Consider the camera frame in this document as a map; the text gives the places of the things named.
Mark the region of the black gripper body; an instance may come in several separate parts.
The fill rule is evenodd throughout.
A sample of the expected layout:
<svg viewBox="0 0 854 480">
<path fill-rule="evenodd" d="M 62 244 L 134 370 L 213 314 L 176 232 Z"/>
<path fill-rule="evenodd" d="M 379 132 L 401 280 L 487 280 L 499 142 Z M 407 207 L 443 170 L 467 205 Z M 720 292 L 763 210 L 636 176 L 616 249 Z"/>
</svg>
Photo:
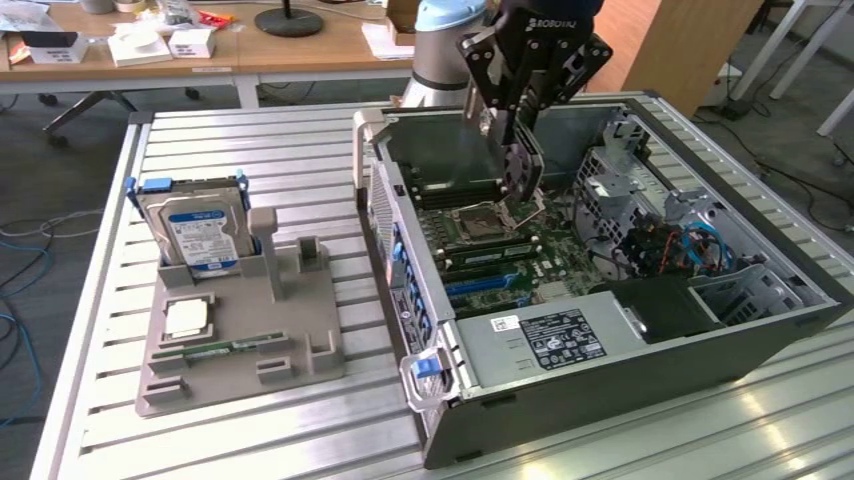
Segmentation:
<svg viewBox="0 0 854 480">
<path fill-rule="evenodd" d="M 500 1 L 496 39 L 503 50 L 520 48 L 529 34 L 547 38 L 579 36 L 586 40 L 594 31 L 599 1 L 544 0 Z"/>
</svg>

